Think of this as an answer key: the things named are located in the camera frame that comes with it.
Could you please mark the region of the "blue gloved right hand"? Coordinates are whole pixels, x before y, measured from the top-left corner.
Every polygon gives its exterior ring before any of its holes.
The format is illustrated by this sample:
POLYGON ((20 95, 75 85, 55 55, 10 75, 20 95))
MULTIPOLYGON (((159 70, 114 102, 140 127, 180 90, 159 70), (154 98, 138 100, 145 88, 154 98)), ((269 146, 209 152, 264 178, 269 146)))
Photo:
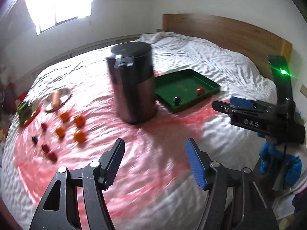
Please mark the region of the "blue gloved right hand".
POLYGON ((277 160, 286 166, 283 174, 284 185, 291 187, 295 194, 306 188, 306 146, 296 143, 278 143, 276 139, 258 133, 265 139, 259 152, 261 165, 259 173, 264 175, 273 168, 273 161, 277 160))

